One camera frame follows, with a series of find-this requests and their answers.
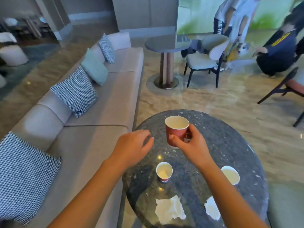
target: white napkin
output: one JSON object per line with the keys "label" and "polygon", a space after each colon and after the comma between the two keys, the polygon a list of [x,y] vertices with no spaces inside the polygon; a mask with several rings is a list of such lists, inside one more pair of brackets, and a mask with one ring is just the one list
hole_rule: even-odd
{"label": "white napkin", "polygon": [[156,199],[156,204],[155,214],[162,225],[168,224],[172,218],[180,217],[182,220],[186,218],[183,206],[177,195],[170,199]]}
{"label": "white napkin", "polygon": [[206,213],[211,216],[212,219],[219,220],[221,218],[221,214],[217,208],[213,196],[207,199],[207,203],[205,203],[204,206],[206,208]]}

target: dog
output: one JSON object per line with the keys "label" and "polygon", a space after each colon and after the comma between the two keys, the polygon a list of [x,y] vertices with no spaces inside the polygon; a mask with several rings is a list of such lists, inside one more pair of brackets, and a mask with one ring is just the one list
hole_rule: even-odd
{"label": "dog", "polygon": [[225,51],[225,54],[227,54],[225,70],[230,67],[231,61],[235,61],[240,55],[246,54],[249,46],[250,44],[246,42],[235,42],[231,46],[227,46]]}

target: small round table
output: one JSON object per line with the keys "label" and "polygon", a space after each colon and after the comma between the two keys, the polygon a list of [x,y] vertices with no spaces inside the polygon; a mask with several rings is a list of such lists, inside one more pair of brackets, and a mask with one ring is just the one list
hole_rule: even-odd
{"label": "small round table", "polygon": [[174,52],[187,49],[190,46],[191,40],[185,35],[164,35],[149,38],[145,42],[148,50],[161,53],[161,68],[159,77],[154,81],[154,84],[161,89],[172,89],[179,83],[174,77]]}
{"label": "small round table", "polygon": [[[185,117],[197,127],[219,168],[227,165],[238,171],[241,180],[235,188],[264,220],[268,207],[268,184],[259,158],[245,139],[225,122],[208,114],[169,110],[153,115],[136,128],[150,130],[155,138],[154,146],[138,165],[123,175],[128,201],[142,224],[147,228],[162,227],[155,214],[155,199],[170,199],[177,195],[187,217],[185,220],[171,220],[176,226],[168,227],[225,227],[222,217],[216,221],[206,214],[204,203],[211,192],[201,174],[181,150],[166,142],[165,119],[172,115]],[[173,167],[173,175],[168,183],[161,183],[155,172],[156,166],[162,161],[169,162]]]}

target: light blue pillow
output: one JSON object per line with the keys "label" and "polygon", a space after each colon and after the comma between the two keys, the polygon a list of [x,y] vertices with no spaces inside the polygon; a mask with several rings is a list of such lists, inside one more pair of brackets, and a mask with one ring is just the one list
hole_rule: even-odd
{"label": "light blue pillow", "polygon": [[39,210],[61,166],[53,157],[9,132],[0,142],[0,220],[26,226]]}
{"label": "light blue pillow", "polygon": [[81,66],[98,85],[104,85],[108,76],[107,68],[90,49],[87,50]]}
{"label": "light blue pillow", "polygon": [[114,49],[109,41],[107,35],[104,33],[101,40],[99,41],[99,46],[101,48],[101,51],[105,57],[105,59],[110,63],[113,64],[115,61],[115,54]]}
{"label": "light blue pillow", "polygon": [[52,86],[51,91],[71,109],[76,118],[83,115],[98,98],[82,66],[66,80]]}

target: cup rim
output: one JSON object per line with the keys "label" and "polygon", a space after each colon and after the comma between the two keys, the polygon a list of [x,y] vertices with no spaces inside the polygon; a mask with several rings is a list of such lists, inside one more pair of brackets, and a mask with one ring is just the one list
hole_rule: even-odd
{"label": "cup rim", "polygon": [[[171,167],[171,169],[172,169],[172,173],[171,173],[171,175],[170,175],[168,178],[161,178],[161,177],[158,175],[157,169],[159,168],[160,165],[163,165],[163,164],[168,164],[168,165]],[[172,167],[172,165],[171,165],[170,163],[168,163],[168,162],[160,162],[160,163],[156,166],[156,170],[155,170],[155,171],[156,171],[157,176],[158,176],[160,179],[167,180],[167,179],[169,179],[169,178],[172,176],[172,174],[173,174],[173,167]]]}
{"label": "cup rim", "polygon": [[[176,128],[172,128],[172,127],[168,126],[167,123],[166,123],[166,120],[169,119],[169,118],[173,118],[173,117],[179,117],[179,118],[185,119],[185,120],[188,122],[188,125],[187,125],[185,128],[180,128],[180,129],[176,129]],[[168,127],[171,128],[171,129],[174,129],[174,130],[184,130],[184,129],[187,129],[187,128],[189,127],[190,122],[188,121],[188,119],[186,119],[186,118],[184,118],[184,117],[182,117],[182,116],[173,115],[173,116],[167,117],[167,118],[165,119],[165,124],[166,124],[166,126],[168,126]]]}
{"label": "cup rim", "polygon": [[236,169],[234,169],[234,168],[231,167],[231,166],[223,166],[223,167],[221,168],[221,171],[223,171],[223,170],[232,170],[233,172],[237,173],[237,176],[239,177],[239,180],[238,180],[237,183],[232,183],[232,185],[236,185],[236,184],[238,184],[238,183],[240,182],[241,177],[240,177],[240,174],[238,173],[238,171],[237,171]]}

